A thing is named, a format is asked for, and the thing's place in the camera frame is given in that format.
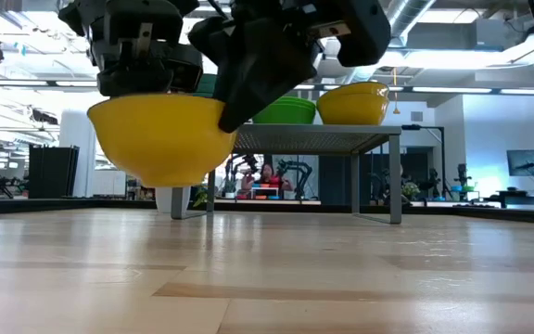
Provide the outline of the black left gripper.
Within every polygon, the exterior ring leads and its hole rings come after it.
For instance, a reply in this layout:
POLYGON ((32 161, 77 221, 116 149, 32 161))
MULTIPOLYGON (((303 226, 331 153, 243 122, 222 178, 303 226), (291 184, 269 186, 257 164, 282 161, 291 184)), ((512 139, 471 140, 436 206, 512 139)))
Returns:
MULTIPOLYGON (((311 78, 318 40, 334 36, 345 67, 373 65, 390 42, 390 24, 376 0, 233 0, 224 13, 194 25, 189 41, 218 67, 212 97, 223 102, 219 128, 232 133, 311 78)), ((95 57, 105 46, 135 39, 143 23, 151 38, 174 42, 198 0, 77 0, 58 17, 86 38, 95 57)))

